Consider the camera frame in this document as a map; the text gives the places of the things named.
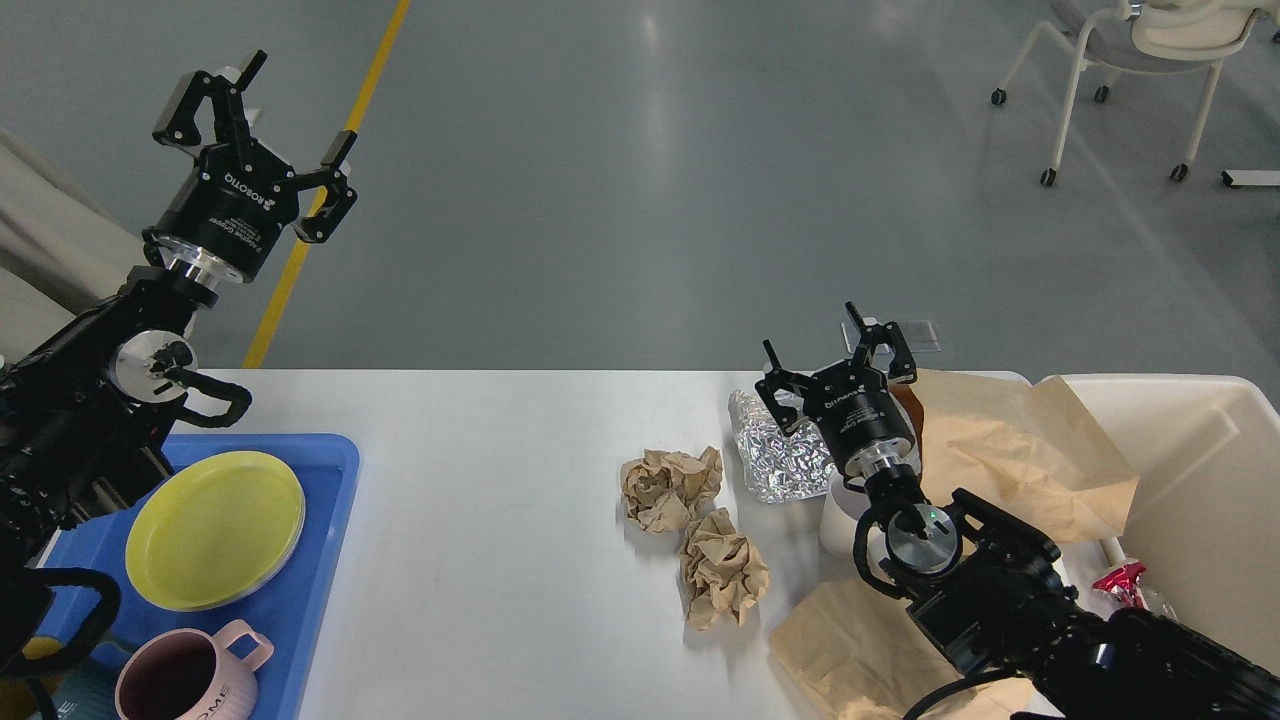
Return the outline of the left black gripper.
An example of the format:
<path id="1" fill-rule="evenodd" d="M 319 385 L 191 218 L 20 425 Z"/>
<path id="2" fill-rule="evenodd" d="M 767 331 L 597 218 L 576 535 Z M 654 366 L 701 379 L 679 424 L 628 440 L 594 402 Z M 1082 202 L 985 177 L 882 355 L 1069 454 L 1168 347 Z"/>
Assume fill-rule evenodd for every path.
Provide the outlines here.
<path id="1" fill-rule="evenodd" d="M 324 191 L 317 209 L 292 224 L 303 243 L 329 241 L 356 204 L 358 195 L 342 169 L 357 141 L 356 131 L 342 129 L 320 167 L 301 174 L 252 136 L 242 96 L 266 59 L 264 50 L 255 51 L 234 79 L 207 70 L 180 77 L 152 138 L 195 160 L 169 208 L 142 231 L 143 241 L 152 246 L 147 256 L 154 264 L 179 255 L 211 255 L 227 279 L 248 284 L 284 225 L 298 217 L 297 193 Z M 212 109 L 214 141 L 209 143 L 197 123 L 204 104 Z M 284 190 L 289 178 L 291 192 Z"/>

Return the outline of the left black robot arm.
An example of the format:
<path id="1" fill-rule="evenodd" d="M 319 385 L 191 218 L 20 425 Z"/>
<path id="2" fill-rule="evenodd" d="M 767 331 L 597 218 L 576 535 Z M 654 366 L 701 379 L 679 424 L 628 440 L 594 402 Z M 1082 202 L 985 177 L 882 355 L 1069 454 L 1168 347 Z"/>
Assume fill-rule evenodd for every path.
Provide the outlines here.
<path id="1" fill-rule="evenodd" d="M 193 70 L 175 87 L 154 140 L 193 167 L 170 206 L 142 231 L 145 264 L 3 372 L 3 679 L 24 687 L 41 719 L 45 687 L 90 657 L 116 620 L 122 589 L 106 573 L 41 568 L 60 530 L 134 506 L 170 479 L 163 445 L 177 421 L 234 425 L 251 392 L 197 368 L 187 331 L 218 286 L 248 284 L 285 229 L 324 243 L 357 202 L 344 128 L 315 170 L 296 170 L 255 135 L 244 94 L 265 64 Z"/>

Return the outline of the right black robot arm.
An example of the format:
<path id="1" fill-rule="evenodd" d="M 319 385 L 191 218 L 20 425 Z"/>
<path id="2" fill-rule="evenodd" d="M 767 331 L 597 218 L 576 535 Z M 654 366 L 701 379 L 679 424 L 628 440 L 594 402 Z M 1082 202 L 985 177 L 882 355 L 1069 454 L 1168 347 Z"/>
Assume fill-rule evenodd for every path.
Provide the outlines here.
<path id="1" fill-rule="evenodd" d="M 1125 607 L 1101 618 L 1055 571 L 1042 530 L 969 489 L 931 502 L 908 461 L 915 445 L 891 395 L 918 368 L 895 322 L 867 322 L 847 357 L 812 374 L 783 368 L 771 342 L 755 389 L 785 436 L 812 421 L 844 486 L 864 495 L 852 561 L 870 588 L 908 600 L 908 616 L 959 671 L 906 712 L 951 696 L 1028 679 L 1066 719 L 1275 719 L 1277 678 L 1179 621 Z"/>

